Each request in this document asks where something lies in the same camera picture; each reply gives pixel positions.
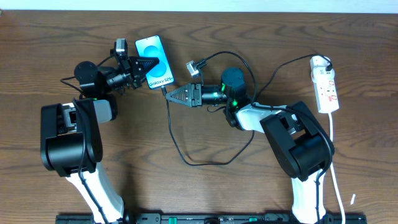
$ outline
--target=phone screen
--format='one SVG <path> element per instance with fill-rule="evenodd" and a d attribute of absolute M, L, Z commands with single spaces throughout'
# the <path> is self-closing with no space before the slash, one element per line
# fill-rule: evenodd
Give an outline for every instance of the phone screen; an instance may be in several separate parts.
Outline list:
<path fill-rule="evenodd" d="M 159 58 L 159 64 L 146 75 L 149 88 L 154 89 L 174 82 L 169 61 L 167 60 L 162 41 L 160 41 L 160 37 L 158 35 L 137 40 L 136 48 L 140 57 Z"/>

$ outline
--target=green led light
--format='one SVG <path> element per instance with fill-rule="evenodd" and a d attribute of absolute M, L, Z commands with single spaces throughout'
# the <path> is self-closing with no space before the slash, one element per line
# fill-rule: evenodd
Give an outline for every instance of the green led light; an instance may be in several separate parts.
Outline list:
<path fill-rule="evenodd" d="M 169 224 L 177 224 L 177 218 L 169 218 Z"/>

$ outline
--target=wooden table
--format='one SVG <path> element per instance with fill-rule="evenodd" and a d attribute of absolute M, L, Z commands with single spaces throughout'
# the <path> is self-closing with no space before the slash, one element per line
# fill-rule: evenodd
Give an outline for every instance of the wooden table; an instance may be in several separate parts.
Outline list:
<path fill-rule="evenodd" d="M 134 41 L 152 35 L 161 36 L 174 70 L 169 90 L 193 81 L 185 63 L 220 50 L 245 58 L 260 86 L 288 60 L 315 51 L 329 56 L 340 100 L 333 113 L 333 160 L 345 209 L 364 212 L 369 223 L 396 223 L 396 15 L 65 11 L 6 11 L 0 17 L 1 223 L 54 223 L 59 213 L 90 211 L 76 188 L 42 165 L 40 108 L 78 96 L 59 79 L 72 76 L 79 62 L 100 62 L 116 38 L 126 38 L 136 54 Z M 208 62 L 206 83 L 218 83 L 232 66 L 244 70 L 252 94 L 248 72 L 228 55 Z M 307 59 L 284 67 L 259 101 L 302 100 L 328 130 L 309 73 Z M 165 213 L 291 209 L 290 178 L 263 134 L 228 166 L 188 167 L 170 138 L 160 90 L 145 84 L 117 98 L 118 118 L 99 128 L 107 175 L 129 207 Z M 250 132 L 230 128 L 222 112 L 170 107 L 175 138 L 195 162 L 227 161 L 250 138 Z M 325 207 L 339 212 L 330 173 L 325 180 Z"/>

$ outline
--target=white cable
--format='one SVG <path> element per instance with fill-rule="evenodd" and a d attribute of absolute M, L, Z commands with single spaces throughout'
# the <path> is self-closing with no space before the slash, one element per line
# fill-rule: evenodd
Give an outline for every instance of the white cable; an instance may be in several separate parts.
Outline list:
<path fill-rule="evenodd" d="M 328 113 L 328 115 L 329 115 L 329 125 L 330 125 L 330 140 L 333 142 L 333 119 L 331 117 L 331 113 Z M 341 201 L 340 192 L 338 190 L 335 168 L 333 167 L 333 163 L 330 164 L 330 172 L 331 172 L 331 179 L 333 180 L 333 186 L 335 187 L 338 205 L 340 207 L 341 224 L 345 224 L 346 223 L 346 214 L 344 212 L 343 202 Z"/>

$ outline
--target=white power strip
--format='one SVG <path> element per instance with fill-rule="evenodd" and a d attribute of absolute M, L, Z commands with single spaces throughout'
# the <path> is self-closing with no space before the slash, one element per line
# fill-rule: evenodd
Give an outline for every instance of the white power strip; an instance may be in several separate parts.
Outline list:
<path fill-rule="evenodd" d="M 315 89 L 315 97 L 317 98 L 317 106 L 319 113 L 331 113 L 339 108 L 336 85 L 335 71 L 326 70 L 329 62 L 321 56 L 314 56 L 310 60 L 311 79 Z"/>
<path fill-rule="evenodd" d="M 339 108 L 337 100 L 337 92 L 335 85 L 335 71 L 331 69 L 326 70 L 326 67 L 330 63 L 321 56 L 314 56 L 310 60 L 311 65 L 311 79 L 313 87 L 315 89 L 315 96 L 317 98 L 317 106 L 319 113 L 327 113 L 329 115 L 330 123 L 330 140 L 333 141 L 333 119 L 331 113 Z M 346 216 L 343 207 L 343 201 L 341 200 L 340 192 L 337 186 L 335 168 L 333 163 L 330 164 L 331 178 L 333 180 L 333 186 L 335 187 L 336 197 L 338 205 L 341 211 L 341 224 L 346 223 Z"/>

